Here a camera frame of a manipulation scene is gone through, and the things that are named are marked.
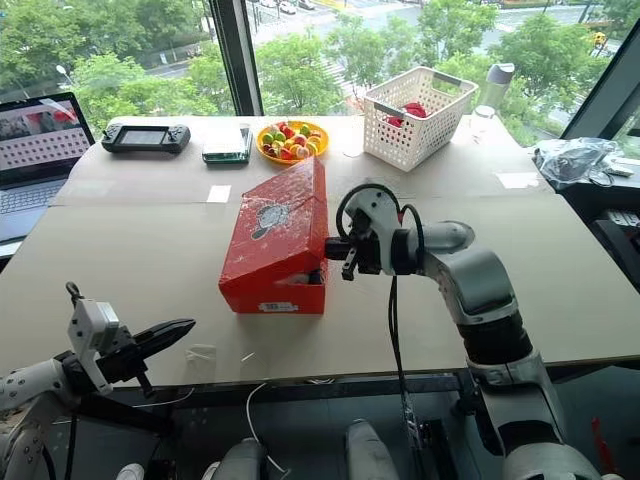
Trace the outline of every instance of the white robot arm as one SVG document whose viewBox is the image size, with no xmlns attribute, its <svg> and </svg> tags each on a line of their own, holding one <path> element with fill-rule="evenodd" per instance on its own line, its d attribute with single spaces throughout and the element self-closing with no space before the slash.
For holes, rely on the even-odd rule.
<svg viewBox="0 0 640 480">
<path fill-rule="evenodd" d="M 352 220 L 348 234 L 343 212 Z M 522 326 L 500 259 L 473 245 L 474 233 L 467 225 L 403 228 L 401 216 L 386 187 L 357 187 L 338 209 L 340 237 L 327 240 L 325 255 L 345 260 L 345 280 L 353 280 L 357 266 L 360 273 L 417 274 L 438 283 L 505 458 L 505 479 L 600 480 L 591 463 L 565 443 L 560 403 Z"/>
<path fill-rule="evenodd" d="M 30 480 L 45 448 L 51 423 L 79 414 L 166 434 L 172 424 L 147 412 L 103 398 L 112 383 L 137 378 L 152 393 L 144 360 L 173 345 L 195 321 L 173 320 L 132 336 L 108 303 L 85 299 L 67 284 L 74 305 L 69 337 L 76 353 L 65 352 L 0 377 L 0 479 Z"/>
</svg>

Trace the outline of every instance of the game controller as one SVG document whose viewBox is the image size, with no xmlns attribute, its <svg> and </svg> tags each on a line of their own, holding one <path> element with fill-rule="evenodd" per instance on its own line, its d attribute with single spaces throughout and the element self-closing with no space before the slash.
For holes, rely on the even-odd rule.
<svg viewBox="0 0 640 480">
<path fill-rule="evenodd" d="M 180 153 L 191 139 L 186 125 L 148 126 L 114 123 L 103 132 L 102 146 L 108 152 Z"/>
</svg>

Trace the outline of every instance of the white basket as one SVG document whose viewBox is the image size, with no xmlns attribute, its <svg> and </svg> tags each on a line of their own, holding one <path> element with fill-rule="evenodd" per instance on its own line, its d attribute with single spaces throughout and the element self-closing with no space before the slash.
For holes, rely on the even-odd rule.
<svg viewBox="0 0 640 480">
<path fill-rule="evenodd" d="M 457 92 L 437 90 L 434 80 L 458 87 Z M 364 99 L 364 151 L 408 172 L 451 140 L 477 89 L 473 82 L 416 67 L 369 90 Z M 431 115 L 420 118 L 398 109 L 410 102 L 419 102 Z M 402 126 L 388 123 L 390 115 L 402 118 Z"/>
</svg>

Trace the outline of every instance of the red box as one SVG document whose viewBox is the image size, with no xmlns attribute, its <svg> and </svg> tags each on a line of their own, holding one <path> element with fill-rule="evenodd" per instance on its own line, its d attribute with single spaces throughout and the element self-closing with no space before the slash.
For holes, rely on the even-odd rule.
<svg viewBox="0 0 640 480">
<path fill-rule="evenodd" d="M 218 282 L 231 309 L 323 313 L 328 235 L 324 166 L 317 159 L 246 192 Z M 290 283 L 311 272 L 320 273 L 321 284 Z"/>
</svg>

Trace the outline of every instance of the tree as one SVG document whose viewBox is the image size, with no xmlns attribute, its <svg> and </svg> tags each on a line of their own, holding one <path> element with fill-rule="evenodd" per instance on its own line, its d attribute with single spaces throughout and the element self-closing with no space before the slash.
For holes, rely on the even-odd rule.
<svg viewBox="0 0 640 480">
<path fill-rule="evenodd" d="M 432 0 L 418 18 L 418 60 L 423 65 L 435 65 L 455 53 L 471 53 L 482 42 L 482 34 L 493 29 L 497 16 L 497 9 L 491 5 Z"/>
<path fill-rule="evenodd" d="M 604 16 L 611 20 L 610 35 L 623 39 L 640 18 L 639 0 L 602 0 Z"/>
<path fill-rule="evenodd" d="M 560 25 L 548 15 L 528 18 L 491 48 L 500 61 L 516 65 L 525 94 L 572 110 L 575 98 L 593 86 L 606 61 L 591 56 L 593 42 L 583 25 Z"/>
<path fill-rule="evenodd" d="M 338 27 L 326 39 L 327 57 L 344 68 L 345 80 L 354 85 L 371 88 L 380 83 L 385 62 L 382 36 L 365 27 L 362 17 L 340 13 L 337 20 Z"/>
<path fill-rule="evenodd" d="M 68 0 L 67 5 L 72 7 L 68 16 L 84 40 L 83 56 L 113 52 L 125 58 L 136 56 L 149 46 L 147 32 L 132 15 L 134 2 Z"/>
<path fill-rule="evenodd" d="M 401 17 L 390 17 L 382 30 L 382 38 L 387 57 L 387 78 L 404 73 L 415 65 L 416 39 L 409 22 Z"/>
<path fill-rule="evenodd" d="M 83 42 L 69 9 L 50 1 L 11 4 L 0 32 L 3 84 L 30 85 L 57 79 L 56 65 L 70 65 Z"/>
<path fill-rule="evenodd" d="M 97 130 L 122 115 L 218 112 L 207 97 L 202 97 L 191 78 L 147 75 L 133 59 L 119 60 L 113 53 L 80 60 L 71 76 L 82 110 Z"/>
<path fill-rule="evenodd" d="M 200 18 L 191 0 L 136 0 L 137 20 L 148 47 L 173 48 L 173 38 L 200 29 Z"/>
<path fill-rule="evenodd" d="M 234 114 L 227 74 L 217 45 L 207 45 L 202 56 L 191 62 L 189 76 L 198 93 L 208 98 L 220 114 Z"/>
<path fill-rule="evenodd" d="M 342 100 L 321 61 L 322 42 L 311 35 L 276 37 L 256 51 L 265 112 L 325 115 Z"/>
<path fill-rule="evenodd" d="M 472 108 L 474 108 L 481 93 L 486 88 L 487 72 L 493 63 L 495 63 L 495 59 L 487 55 L 464 55 L 458 53 L 439 63 L 436 69 L 478 84 L 480 93 L 476 94 L 471 103 Z M 535 143 L 536 137 L 533 135 L 531 128 L 528 127 L 532 124 L 540 123 L 542 115 L 539 113 L 536 99 L 524 95 L 524 88 L 525 85 L 522 78 L 516 77 L 513 79 L 500 104 L 498 116 L 520 145 L 529 146 Z"/>
</svg>

